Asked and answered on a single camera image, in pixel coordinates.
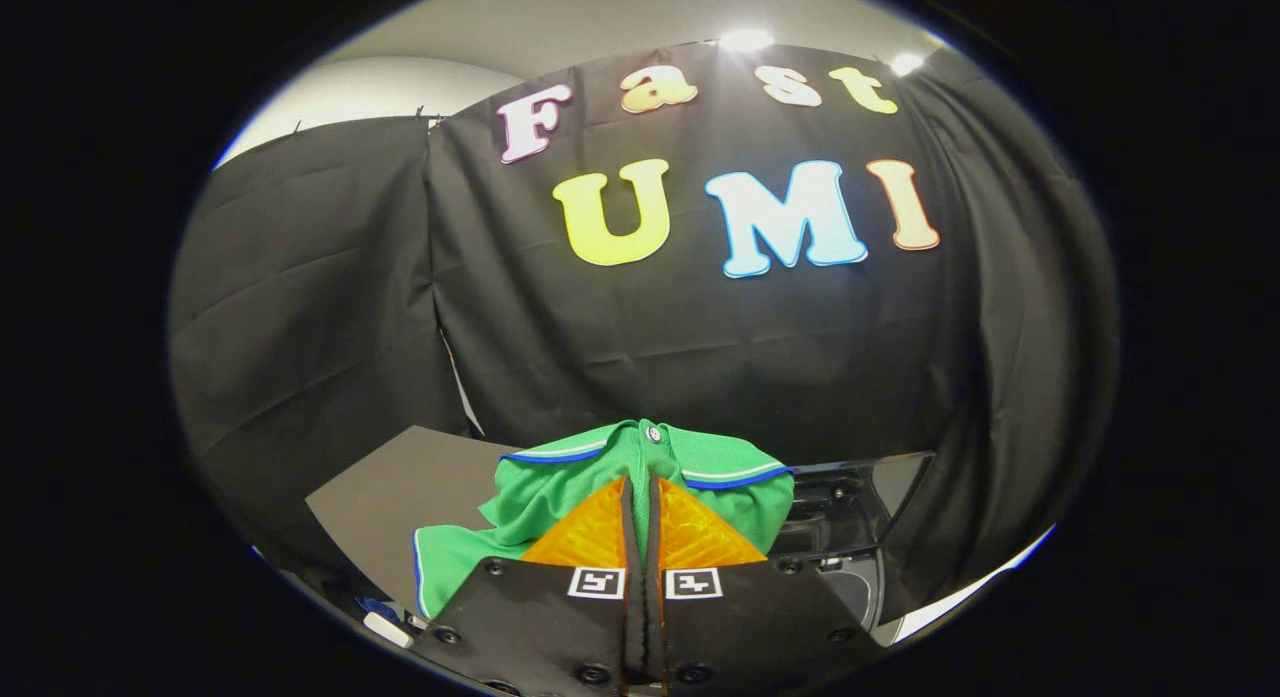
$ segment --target yellow letter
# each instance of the yellow letter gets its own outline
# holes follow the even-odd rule
[[[929,219],[924,217],[920,196],[916,194],[915,183],[911,182],[915,168],[896,159],[878,159],[867,164],[867,171],[881,179],[888,194],[888,205],[893,210],[893,219],[897,220],[893,243],[901,249],[937,247],[942,238],[929,226]]]
[[[890,100],[883,100],[876,93],[876,87],[882,87],[879,79],[856,72],[856,69],[851,67],[841,67],[836,72],[831,72],[828,74],[844,82],[845,87],[849,90],[849,95],[852,96],[858,104],[872,110],[873,113],[893,114],[897,111],[896,104],[892,104]]]
[[[644,260],[667,242],[671,214],[667,193],[662,188],[666,160],[645,159],[618,170],[618,176],[631,182],[640,207],[640,226],[631,235],[617,237],[604,224],[604,201],[600,188],[608,182],[603,174],[584,174],[559,183],[552,196],[563,202],[568,243],[589,263],[614,265]]]
[[[808,79],[804,74],[787,69],[786,67],[756,67],[755,77],[764,82],[764,91],[781,104],[818,106],[822,96],[818,91],[805,84]]]
[[[622,79],[626,95],[622,109],[631,114],[649,113],[662,105],[686,104],[698,96],[698,87],[685,81],[685,73],[669,64],[646,67]]]

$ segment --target white stripe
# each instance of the white stripe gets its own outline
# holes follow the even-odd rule
[[[754,466],[751,469],[744,469],[742,472],[726,472],[723,474],[708,474],[701,472],[689,472],[687,469],[681,469],[680,473],[685,477],[708,477],[710,480],[722,480],[726,477],[742,477],[742,474],[750,474],[753,472],[760,472],[762,469],[769,469],[772,466],[786,466],[780,463],[780,460],[773,460],[772,463],[763,466]]]
[[[426,583],[426,573],[422,570],[422,551],[417,547],[417,531],[413,529],[413,559],[417,560],[417,609],[422,610],[422,616],[431,619],[431,613],[426,611],[426,604],[422,602],[422,586]]]
[[[608,442],[608,439],[600,439],[599,442],[590,442],[590,445],[582,445],[580,448],[568,448],[568,450],[525,450],[525,451],[517,451],[516,454],[517,455],[530,455],[530,457],[535,457],[535,455],[568,455],[568,454],[572,454],[572,451],[588,451],[588,450],[594,450],[594,448],[603,448],[604,442]]]

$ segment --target wrinkled fabric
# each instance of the wrinkled fabric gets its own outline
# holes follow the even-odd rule
[[[521,558],[573,506],[623,474],[631,478],[631,518],[641,570],[653,519],[650,474],[686,489],[760,552],[773,545],[795,492],[792,471],[744,439],[689,432],[649,419],[626,419],[503,455],[494,473],[498,492],[480,505],[493,529],[433,526],[413,533],[422,614],[439,614],[477,561]],[[685,474],[695,474],[692,483]]]

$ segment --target black fabric backdrop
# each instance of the black fabric backdrop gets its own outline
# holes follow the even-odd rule
[[[622,77],[673,64],[690,104],[630,114]],[[796,69],[817,107],[754,68]],[[878,78],[870,113],[827,77]],[[502,164],[497,109],[567,83],[543,153]],[[671,237],[635,263],[573,255],[552,188],[664,159]],[[731,279],[709,178],[786,196],[805,160],[842,165],[869,255]],[[865,164],[899,159],[941,234],[893,246]],[[765,249],[765,255],[771,256]],[[349,570],[302,497],[408,425],[538,445],[617,419],[749,439],[788,464],[936,448],[886,544],[892,620],[989,573],[1056,521],[1093,459],[1117,356],[1114,276],[1087,192],[1034,123],[966,60],[899,78],[879,63],[773,46],[682,45],[579,65],[494,95],[426,136],[388,118],[283,137],[219,168],[174,272],[172,364],[202,472],[252,528]]]
[[[36,388],[19,425],[40,439],[37,473],[54,469],[37,496],[65,518],[18,529],[40,544],[13,555],[19,574],[36,568],[28,595],[83,596],[88,578],[101,597],[74,600],[79,625],[36,622],[54,669],[18,673],[19,691],[465,693],[330,623],[248,552],[179,466],[159,358],[174,246],[220,151],[289,75],[408,1],[36,0],[15,14],[33,35],[47,14],[88,26],[92,50],[14,52],[61,87],[31,92],[22,121],[42,136],[19,164],[36,188],[14,192],[18,263],[44,278],[15,283],[40,309],[17,331],[35,349],[14,354],[45,368],[17,384]],[[1124,375],[1103,459],[1052,538],[991,599],[831,693],[1263,693],[1258,466],[1274,439],[1251,336],[1272,146],[1266,92],[1248,88],[1266,61],[1247,45],[1265,43],[1266,0],[893,1],[1000,68],[1079,157],[1115,235]],[[59,547],[50,532],[79,537]],[[70,639],[108,624],[106,639]]]

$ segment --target white ceiling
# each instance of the white ceiling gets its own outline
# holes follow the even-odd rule
[[[321,64],[429,56],[531,79],[630,51],[718,37],[736,28],[891,61],[941,46],[865,0],[421,0],[349,40]]]

